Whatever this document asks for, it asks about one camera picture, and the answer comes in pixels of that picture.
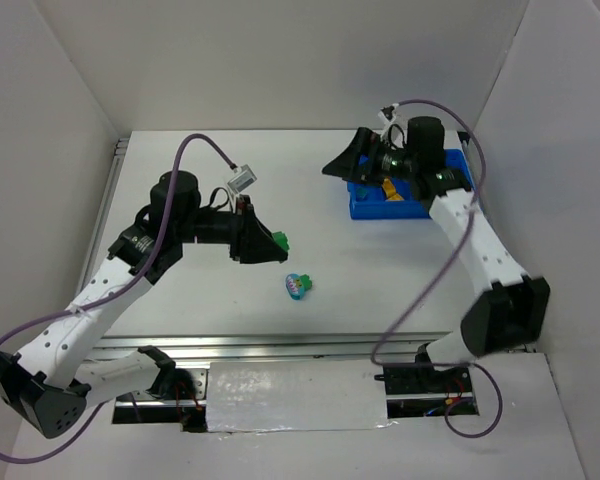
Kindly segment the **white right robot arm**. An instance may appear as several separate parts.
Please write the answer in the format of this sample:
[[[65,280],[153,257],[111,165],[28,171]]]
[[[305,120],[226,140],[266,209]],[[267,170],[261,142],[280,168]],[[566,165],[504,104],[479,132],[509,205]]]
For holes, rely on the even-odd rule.
[[[433,116],[409,119],[382,132],[356,130],[347,147],[321,170],[325,176],[380,187],[387,179],[408,184],[411,196],[445,233],[454,249],[409,306],[414,311],[455,263],[466,269],[474,300],[458,326],[421,346],[412,367],[432,374],[525,344],[542,331],[550,297],[544,277],[532,277],[505,248],[478,201],[478,187],[447,162],[445,129]]]

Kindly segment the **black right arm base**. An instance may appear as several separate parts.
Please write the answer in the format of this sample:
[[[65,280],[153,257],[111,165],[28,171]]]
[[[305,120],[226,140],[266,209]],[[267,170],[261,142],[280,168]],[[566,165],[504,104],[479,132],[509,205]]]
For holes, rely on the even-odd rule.
[[[429,371],[386,368],[374,376],[383,385],[389,419],[477,415],[474,390],[467,368]]]

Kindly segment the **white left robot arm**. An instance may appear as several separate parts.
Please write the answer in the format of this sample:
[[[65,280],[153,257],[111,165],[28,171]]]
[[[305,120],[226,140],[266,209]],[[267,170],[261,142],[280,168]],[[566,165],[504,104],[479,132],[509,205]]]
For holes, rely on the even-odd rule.
[[[172,399],[181,384],[191,385],[190,375],[155,346],[117,360],[86,360],[119,317],[182,259],[186,243],[225,244],[241,264],[284,262],[289,250],[284,233],[258,220],[248,196],[237,196],[224,211],[201,203],[193,174],[163,174],[150,190],[149,204],[66,311],[16,353],[0,352],[3,401],[54,439],[97,404],[135,391]]]

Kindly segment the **small green lego brick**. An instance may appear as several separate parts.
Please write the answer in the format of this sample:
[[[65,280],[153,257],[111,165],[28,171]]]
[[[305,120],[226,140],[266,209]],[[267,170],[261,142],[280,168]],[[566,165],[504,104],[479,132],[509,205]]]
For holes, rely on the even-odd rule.
[[[303,274],[299,277],[299,280],[305,290],[310,290],[312,288],[312,280],[309,275]]]

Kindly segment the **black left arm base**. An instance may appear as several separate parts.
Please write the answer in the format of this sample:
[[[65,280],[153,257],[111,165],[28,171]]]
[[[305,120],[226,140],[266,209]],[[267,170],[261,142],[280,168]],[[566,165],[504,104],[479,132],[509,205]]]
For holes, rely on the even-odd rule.
[[[179,368],[165,393],[137,390],[116,398],[114,425],[177,426],[188,433],[206,433],[208,368]]]

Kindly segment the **green curved lego brick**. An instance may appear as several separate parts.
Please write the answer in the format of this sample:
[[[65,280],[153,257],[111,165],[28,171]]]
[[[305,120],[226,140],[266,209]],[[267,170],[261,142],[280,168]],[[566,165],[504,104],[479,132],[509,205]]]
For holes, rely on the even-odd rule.
[[[285,252],[289,251],[289,249],[290,249],[289,241],[284,232],[282,232],[282,231],[273,232],[272,238],[281,249],[283,249]]]

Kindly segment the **turquoise small lego brick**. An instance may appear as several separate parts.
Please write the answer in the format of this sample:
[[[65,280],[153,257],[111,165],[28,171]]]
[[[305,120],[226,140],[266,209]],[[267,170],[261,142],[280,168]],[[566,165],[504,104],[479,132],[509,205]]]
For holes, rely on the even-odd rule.
[[[356,201],[364,202],[369,199],[370,190],[367,187],[358,186],[355,190]]]

